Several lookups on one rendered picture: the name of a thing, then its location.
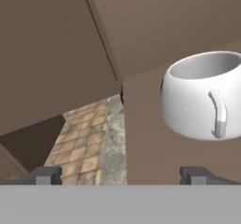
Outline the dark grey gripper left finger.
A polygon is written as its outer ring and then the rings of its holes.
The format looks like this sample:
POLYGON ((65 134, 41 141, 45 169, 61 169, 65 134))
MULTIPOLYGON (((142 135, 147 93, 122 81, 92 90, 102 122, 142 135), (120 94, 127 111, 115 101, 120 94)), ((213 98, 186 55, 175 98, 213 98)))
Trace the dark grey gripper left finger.
POLYGON ((24 176, 3 181, 3 184, 62 185, 62 167, 38 167, 24 176))

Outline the white mug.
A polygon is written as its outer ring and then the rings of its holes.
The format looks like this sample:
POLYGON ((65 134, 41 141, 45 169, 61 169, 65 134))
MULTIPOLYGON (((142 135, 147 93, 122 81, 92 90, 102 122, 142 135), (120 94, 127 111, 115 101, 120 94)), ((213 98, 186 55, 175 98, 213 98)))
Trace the white mug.
POLYGON ((213 51, 187 56, 166 71, 161 87, 164 123, 199 140, 241 136, 241 54, 213 51))

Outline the brown cabinet door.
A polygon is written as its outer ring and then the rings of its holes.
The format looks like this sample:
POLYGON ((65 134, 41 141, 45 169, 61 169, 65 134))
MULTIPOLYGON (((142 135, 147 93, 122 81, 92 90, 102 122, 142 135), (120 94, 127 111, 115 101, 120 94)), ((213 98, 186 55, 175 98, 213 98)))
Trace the brown cabinet door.
POLYGON ((241 51, 241 0, 88 0, 125 79, 185 56, 241 51))
POLYGON ((87 0, 0 0, 0 135, 118 92, 87 0))

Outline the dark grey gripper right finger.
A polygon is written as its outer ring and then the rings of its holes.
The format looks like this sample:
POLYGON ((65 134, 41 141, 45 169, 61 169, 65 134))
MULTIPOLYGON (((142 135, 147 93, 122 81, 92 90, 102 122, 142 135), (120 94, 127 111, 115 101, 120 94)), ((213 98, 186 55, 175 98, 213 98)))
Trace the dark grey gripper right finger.
POLYGON ((180 167, 180 184, 237 184, 236 181, 216 176, 205 167, 180 167))

